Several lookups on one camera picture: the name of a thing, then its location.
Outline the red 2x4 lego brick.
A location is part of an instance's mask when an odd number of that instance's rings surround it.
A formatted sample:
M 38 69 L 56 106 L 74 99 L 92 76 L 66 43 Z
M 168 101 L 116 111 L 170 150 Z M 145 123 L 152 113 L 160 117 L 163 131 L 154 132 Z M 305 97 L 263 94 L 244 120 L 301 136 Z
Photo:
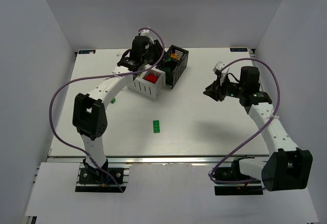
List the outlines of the red 2x4 lego brick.
M 146 80 L 146 81 L 148 81 L 150 83 L 155 84 L 157 82 L 157 80 L 158 80 L 158 77 L 156 77 L 156 76 L 154 76 L 152 74 L 149 74 L 149 75 L 147 75 L 147 76 L 144 77 L 144 80 Z

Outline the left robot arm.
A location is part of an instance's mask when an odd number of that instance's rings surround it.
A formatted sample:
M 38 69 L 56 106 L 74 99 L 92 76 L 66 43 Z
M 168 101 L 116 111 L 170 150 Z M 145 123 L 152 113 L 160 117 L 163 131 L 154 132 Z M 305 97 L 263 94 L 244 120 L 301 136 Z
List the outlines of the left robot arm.
M 147 65 L 156 64 L 164 54 L 165 46 L 159 40 L 151 40 L 148 35 L 137 35 L 131 49 L 122 54 L 111 78 L 106 78 L 87 94 L 76 95 L 73 126 L 83 140 L 87 167 L 101 168 L 107 164 L 102 136 L 108 125 L 108 105 Z

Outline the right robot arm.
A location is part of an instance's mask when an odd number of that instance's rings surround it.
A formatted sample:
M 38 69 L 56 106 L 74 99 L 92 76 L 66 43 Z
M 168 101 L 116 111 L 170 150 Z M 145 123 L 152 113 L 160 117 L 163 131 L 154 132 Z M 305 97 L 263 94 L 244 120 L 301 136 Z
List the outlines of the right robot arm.
M 229 168 L 214 168 L 210 176 L 225 184 L 260 181 L 268 191 L 305 189 L 313 156 L 309 150 L 299 148 L 274 115 L 271 98 L 260 90 L 258 68 L 242 67 L 239 79 L 231 82 L 223 66 L 219 63 L 214 68 L 217 79 L 206 87 L 204 94 L 218 102 L 227 96 L 237 98 L 258 127 L 257 134 L 267 146 L 269 159 L 264 162 L 251 156 L 236 157 Z

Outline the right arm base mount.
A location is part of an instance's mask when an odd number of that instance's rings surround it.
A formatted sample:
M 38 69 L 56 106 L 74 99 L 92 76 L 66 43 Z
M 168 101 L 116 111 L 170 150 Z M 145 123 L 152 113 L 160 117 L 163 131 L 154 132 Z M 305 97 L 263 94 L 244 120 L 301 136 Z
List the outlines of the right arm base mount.
M 212 168 L 208 172 L 208 176 L 212 175 L 215 181 L 222 181 L 214 186 L 215 196 L 263 195 L 264 188 L 261 181 L 241 173 L 239 163 L 243 159 L 254 159 L 254 157 L 234 158 L 230 166 L 219 166 L 216 170 Z

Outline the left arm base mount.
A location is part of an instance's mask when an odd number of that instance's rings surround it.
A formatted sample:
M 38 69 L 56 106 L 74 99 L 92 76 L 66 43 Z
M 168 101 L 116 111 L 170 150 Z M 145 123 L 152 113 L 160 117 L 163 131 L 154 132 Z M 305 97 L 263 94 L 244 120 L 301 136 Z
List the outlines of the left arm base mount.
M 80 164 L 76 180 L 75 192 L 88 193 L 123 193 L 128 182 L 128 169 L 123 167 L 109 167 L 106 162 L 103 170 L 111 175 L 93 168 L 83 160 Z

